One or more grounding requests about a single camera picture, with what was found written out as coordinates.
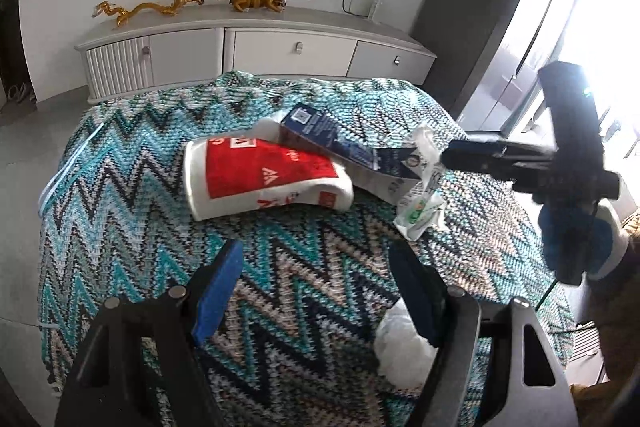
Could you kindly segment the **right hand blue white glove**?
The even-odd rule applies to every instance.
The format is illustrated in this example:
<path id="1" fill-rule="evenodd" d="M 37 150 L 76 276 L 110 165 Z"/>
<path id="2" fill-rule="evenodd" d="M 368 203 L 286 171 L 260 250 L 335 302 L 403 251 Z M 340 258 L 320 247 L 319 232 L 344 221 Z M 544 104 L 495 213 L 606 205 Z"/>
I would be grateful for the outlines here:
<path id="1" fill-rule="evenodd" d="M 555 280 L 577 286 L 584 274 L 597 274 L 613 259 L 614 227 L 601 202 L 620 196 L 617 173 L 545 171 L 534 196 L 542 205 L 542 254 Z"/>

